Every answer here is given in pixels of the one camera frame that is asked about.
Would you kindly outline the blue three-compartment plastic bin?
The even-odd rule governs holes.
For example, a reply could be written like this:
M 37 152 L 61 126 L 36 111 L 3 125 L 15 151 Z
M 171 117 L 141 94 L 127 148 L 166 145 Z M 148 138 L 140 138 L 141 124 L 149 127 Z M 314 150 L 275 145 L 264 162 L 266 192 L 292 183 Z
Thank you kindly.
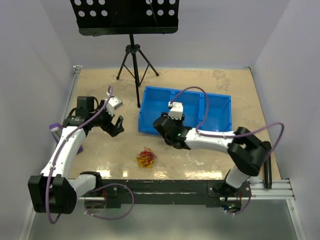
M 179 89 L 146 86 L 138 116 L 138 131 L 159 136 L 153 128 L 154 121 L 161 113 L 168 112 L 168 103 L 180 92 Z M 209 109 L 205 123 L 200 130 L 229 132 L 232 126 L 232 97 L 230 95 L 208 93 Z M 184 125 L 196 127 L 202 122 L 206 112 L 206 97 L 203 92 L 185 91 L 177 98 L 183 104 Z

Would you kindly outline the aluminium frame rail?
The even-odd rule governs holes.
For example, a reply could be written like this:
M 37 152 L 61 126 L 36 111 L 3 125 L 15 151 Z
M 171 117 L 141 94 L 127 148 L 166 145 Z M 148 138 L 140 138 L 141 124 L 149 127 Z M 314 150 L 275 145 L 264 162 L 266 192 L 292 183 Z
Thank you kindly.
M 46 191 L 48 191 L 49 199 L 56 201 L 57 204 L 61 204 L 68 199 L 76 201 L 84 197 L 86 193 L 105 188 L 104 186 L 100 186 L 103 179 L 98 179 L 95 181 L 95 184 L 91 184 L 88 181 L 84 182 L 81 178 L 69 181 L 64 177 L 58 177 L 53 179 L 52 186 L 47 186 L 47 180 L 47 177 L 44 176 L 30 177 L 28 188 L 32 200 L 44 200 Z M 265 189 L 264 182 L 247 186 L 250 196 L 258 199 L 290 199 L 294 196 L 291 185 L 287 180 L 272 182 L 272 189 Z

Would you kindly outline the white microphone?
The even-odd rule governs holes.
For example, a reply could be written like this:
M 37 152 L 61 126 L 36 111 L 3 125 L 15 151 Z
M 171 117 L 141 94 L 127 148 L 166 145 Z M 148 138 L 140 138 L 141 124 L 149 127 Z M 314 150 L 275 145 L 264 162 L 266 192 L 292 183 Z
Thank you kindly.
M 251 176 L 250 178 L 249 178 L 249 183 L 251 184 L 251 185 L 256 185 L 256 184 L 258 184 L 260 182 L 260 177 L 259 176 Z

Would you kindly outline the black music stand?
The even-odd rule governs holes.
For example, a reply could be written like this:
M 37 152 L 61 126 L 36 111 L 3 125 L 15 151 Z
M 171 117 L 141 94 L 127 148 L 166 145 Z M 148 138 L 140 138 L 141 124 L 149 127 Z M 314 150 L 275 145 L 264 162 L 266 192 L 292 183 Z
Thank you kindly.
M 128 35 L 125 54 L 132 56 L 130 73 L 138 90 L 139 77 L 135 35 L 174 34 L 179 28 L 179 0 L 72 0 L 79 33 L 83 36 Z

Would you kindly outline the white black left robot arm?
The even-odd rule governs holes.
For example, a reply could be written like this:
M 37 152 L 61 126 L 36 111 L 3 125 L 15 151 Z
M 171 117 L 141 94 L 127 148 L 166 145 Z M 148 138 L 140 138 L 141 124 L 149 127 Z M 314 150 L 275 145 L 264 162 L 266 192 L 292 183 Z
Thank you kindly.
M 47 165 L 27 183 L 33 209 L 37 213 L 71 214 L 77 200 L 90 193 L 99 196 L 104 190 L 98 172 L 85 171 L 69 180 L 72 163 L 92 128 L 101 128 L 111 137 L 124 131 L 122 116 L 112 123 L 123 101 L 109 95 L 98 101 L 94 96 L 79 96 L 76 107 L 63 121 L 61 136 Z

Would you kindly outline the purple box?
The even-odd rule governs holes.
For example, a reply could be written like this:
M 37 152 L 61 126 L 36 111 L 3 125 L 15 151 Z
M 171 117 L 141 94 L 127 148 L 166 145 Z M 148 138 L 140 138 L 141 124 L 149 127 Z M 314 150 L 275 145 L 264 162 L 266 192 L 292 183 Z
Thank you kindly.
M 56 142 L 56 146 L 58 145 L 63 131 L 63 126 L 59 123 L 53 123 L 49 126 L 49 130 Z

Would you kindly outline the black microphone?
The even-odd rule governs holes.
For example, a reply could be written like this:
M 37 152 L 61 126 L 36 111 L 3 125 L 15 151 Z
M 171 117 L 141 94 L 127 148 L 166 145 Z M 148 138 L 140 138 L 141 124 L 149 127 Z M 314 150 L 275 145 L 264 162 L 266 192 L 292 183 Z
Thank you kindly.
M 264 188 L 267 190 L 272 189 L 272 162 L 271 157 L 269 156 L 268 159 L 264 162 L 263 165 L 264 170 Z

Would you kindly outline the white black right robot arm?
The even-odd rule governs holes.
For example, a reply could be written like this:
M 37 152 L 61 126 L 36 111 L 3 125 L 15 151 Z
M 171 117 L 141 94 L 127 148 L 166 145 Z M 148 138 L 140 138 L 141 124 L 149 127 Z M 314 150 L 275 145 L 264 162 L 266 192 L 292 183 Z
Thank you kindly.
M 241 190 L 243 182 L 259 175 L 271 154 L 270 142 L 261 141 L 245 127 L 228 132 L 200 131 L 184 126 L 183 119 L 172 119 L 167 113 L 162 113 L 153 122 L 153 128 L 167 145 L 175 149 L 202 149 L 228 154 L 234 167 L 227 173 L 221 191 L 230 197 Z

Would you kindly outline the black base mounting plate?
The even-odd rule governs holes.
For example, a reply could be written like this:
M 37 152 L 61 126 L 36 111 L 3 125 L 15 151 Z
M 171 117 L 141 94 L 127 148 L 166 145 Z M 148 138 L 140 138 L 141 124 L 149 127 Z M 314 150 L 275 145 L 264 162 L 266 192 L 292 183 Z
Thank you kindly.
M 103 179 L 102 190 L 88 192 L 87 200 L 106 200 L 107 208 L 120 208 L 122 204 L 136 205 L 203 205 L 219 208 L 227 199 L 250 196 L 248 185 L 243 183 L 232 190 L 223 180 L 146 180 Z

